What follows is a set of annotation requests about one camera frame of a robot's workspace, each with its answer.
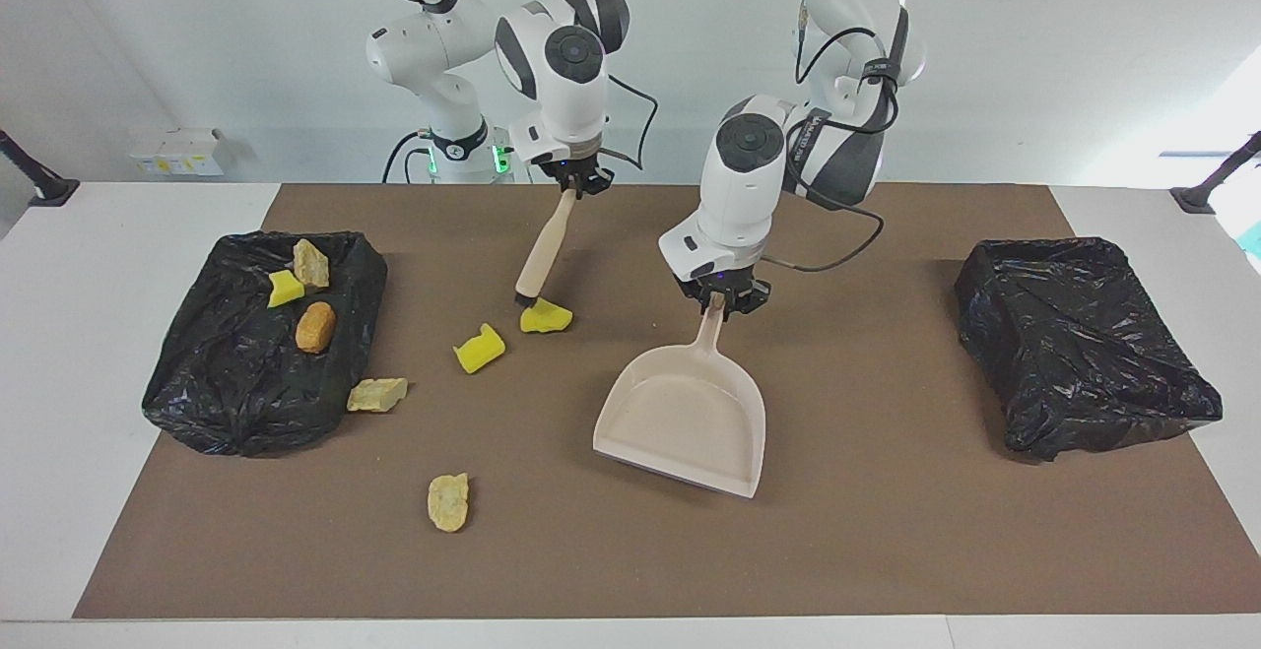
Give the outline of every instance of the dustpan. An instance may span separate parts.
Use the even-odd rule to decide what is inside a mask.
[[[641,354],[622,370],[595,423],[601,455],[689,484],[753,498],[767,412],[748,372],[718,353],[723,296],[695,343]]]

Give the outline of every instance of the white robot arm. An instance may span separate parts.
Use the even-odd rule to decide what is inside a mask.
[[[371,35],[368,62],[387,83],[411,89],[429,106],[429,136],[439,174],[446,181],[485,181],[487,174],[493,178],[497,170],[492,127],[482,116],[473,84],[448,71],[494,48],[497,18],[479,0],[412,1],[420,4],[421,11]],[[624,0],[543,0],[530,5],[549,6],[559,20],[567,11],[571,24],[596,26],[609,52],[620,48],[629,21]]]
[[[696,213],[658,241],[689,297],[714,291],[726,315],[765,304],[770,286],[753,277],[779,192],[825,209],[855,209],[879,173],[884,130],[897,120],[897,89],[923,67],[902,0],[802,0],[798,67],[813,60],[811,101],[753,96],[731,107],[701,174]]]
[[[630,26],[625,0],[537,0],[501,18],[496,55],[512,87],[538,110],[512,125],[517,155],[562,190],[599,194],[613,173],[596,164],[608,120],[605,58]]]

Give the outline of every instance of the yellow sponge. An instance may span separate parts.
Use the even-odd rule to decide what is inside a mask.
[[[267,302],[267,309],[279,307],[281,304],[293,302],[293,300],[301,300],[306,296],[306,289],[303,282],[298,282],[298,277],[294,277],[293,272],[282,268],[280,272],[271,272],[271,300]]]
[[[521,313],[521,330],[526,331],[526,334],[564,331],[569,329],[572,321],[574,313],[542,299],[537,300],[533,307]]]
[[[480,335],[474,335],[463,347],[455,348],[455,358],[459,358],[464,372],[473,376],[478,370],[482,370],[487,363],[502,357],[507,350],[508,348],[504,345],[498,331],[491,329],[491,325],[487,323],[483,323]]]

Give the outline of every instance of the table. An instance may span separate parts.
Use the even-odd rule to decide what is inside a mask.
[[[33,210],[0,241],[0,415],[9,418],[0,442],[0,644],[1252,646],[1261,638],[1261,616],[67,623],[156,435],[135,415],[136,392],[169,315],[207,242],[259,227],[275,194],[274,185],[86,185],[68,208]],[[1222,391],[1227,420],[1194,437],[1256,544],[1261,462],[1251,450],[1261,441],[1261,392],[1243,362],[1261,343],[1261,280],[1213,219],[1184,217],[1163,192],[1057,188],[1055,197],[1078,234],[1108,237],[1130,253],[1175,338]],[[153,263],[161,263],[160,277]],[[57,316],[39,316],[50,310]]]

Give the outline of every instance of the brown pad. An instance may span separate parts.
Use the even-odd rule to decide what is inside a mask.
[[[386,255],[368,376],[415,388],[281,459],[163,435],[76,616],[1261,611],[1261,561],[1189,437],[1042,466],[1004,452],[951,285],[986,237],[1072,236],[1047,188],[881,185],[888,236],[851,266],[759,266],[770,304],[720,340],[765,398],[752,502],[590,449],[622,367],[695,335],[700,307],[656,248],[695,188],[580,202],[543,291],[576,320],[522,335],[513,282],[557,195],[284,187],[266,228],[362,231]],[[787,197],[776,221],[772,253],[810,263],[869,228]],[[482,321],[508,354],[469,377],[450,348]],[[464,471],[469,524],[448,536],[426,485]]]

